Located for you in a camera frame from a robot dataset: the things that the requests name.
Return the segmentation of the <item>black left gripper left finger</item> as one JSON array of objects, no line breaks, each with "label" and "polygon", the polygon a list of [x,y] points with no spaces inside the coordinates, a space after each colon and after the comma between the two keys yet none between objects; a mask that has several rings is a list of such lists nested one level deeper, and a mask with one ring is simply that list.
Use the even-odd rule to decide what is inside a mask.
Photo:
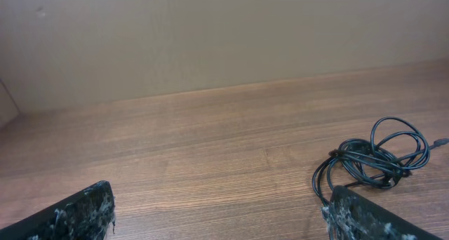
[{"label": "black left gripper left finger", "polygon": [[1,240],[103,240],[115,229],[112,187],[101,180],[1,229]]}]

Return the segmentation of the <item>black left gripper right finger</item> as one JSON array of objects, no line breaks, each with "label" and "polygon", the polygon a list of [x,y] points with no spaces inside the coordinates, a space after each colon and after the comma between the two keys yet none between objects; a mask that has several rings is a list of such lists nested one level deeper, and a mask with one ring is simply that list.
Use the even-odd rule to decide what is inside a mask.
[{"label": "black left gripper right finger", "polygon": [[332,240],[441,240],[343,186],[323,199],[321,213]]}]

